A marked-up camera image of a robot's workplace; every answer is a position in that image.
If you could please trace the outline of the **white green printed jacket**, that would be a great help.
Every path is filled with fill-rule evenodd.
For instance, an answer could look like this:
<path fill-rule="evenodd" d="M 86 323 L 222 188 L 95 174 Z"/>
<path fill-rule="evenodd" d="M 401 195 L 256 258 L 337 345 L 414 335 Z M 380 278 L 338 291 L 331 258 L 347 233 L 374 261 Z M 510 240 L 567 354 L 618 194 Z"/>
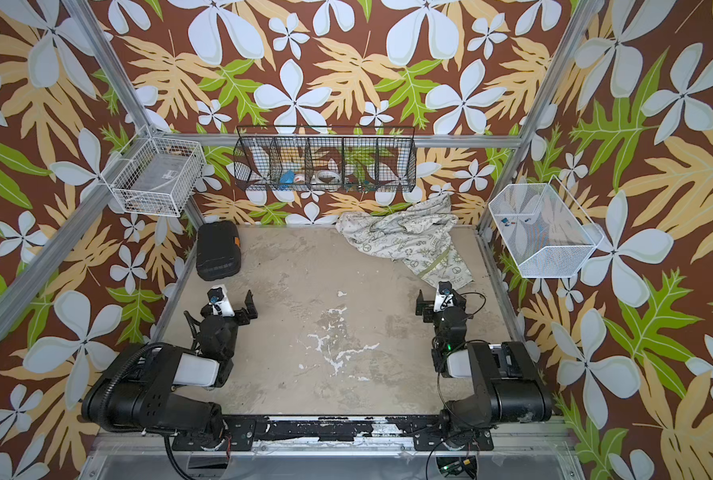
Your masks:
<path fill-rule="evenodd" d="M 434 287 L 449 282 L 460 289 L 473 276 L 452 240 L 457 223 L 450 198 L 439 196 L 384 217 L 346 212 L 336 230 L 364 254 L 403 262 Z"/>

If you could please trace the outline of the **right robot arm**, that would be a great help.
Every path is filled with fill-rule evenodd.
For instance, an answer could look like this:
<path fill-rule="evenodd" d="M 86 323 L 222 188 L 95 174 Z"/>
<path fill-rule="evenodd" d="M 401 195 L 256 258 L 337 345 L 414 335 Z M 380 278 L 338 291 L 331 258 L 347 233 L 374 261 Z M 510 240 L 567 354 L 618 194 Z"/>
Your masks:
<path fill-rule="evenodd" d="M 524 343 L 468 340 L 468 324 L 475 316 L 467 311 L 466 294 L 443 282 L 434 298 L 417 297 L 415 313 L 434 327 L 431 356 L 438 378 L 472 381 L 469 397 L 442 400 L 442 434 L 479 433 L 504 423 L 551 419 L 551 394 Z"/>

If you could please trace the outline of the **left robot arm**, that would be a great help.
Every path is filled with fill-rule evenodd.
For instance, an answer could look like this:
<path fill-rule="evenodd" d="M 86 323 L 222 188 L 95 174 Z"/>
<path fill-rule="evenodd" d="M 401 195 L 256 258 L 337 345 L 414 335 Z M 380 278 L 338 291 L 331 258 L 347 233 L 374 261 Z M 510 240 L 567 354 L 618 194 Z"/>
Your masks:
<path fill-rule="evenodd" d="M 150 432 L 213 444 L 224 436 L 222 408 L 176 394 L 180 387 L 221 388 L 234 368 L 238 328 L 258 318 L 252 292 L 232 307 L 226 287 L 208 290 L 198 320 L 184 312 L 192 345 L 130 346 L 82 400 L 82 419 L 112 433 Z"/>

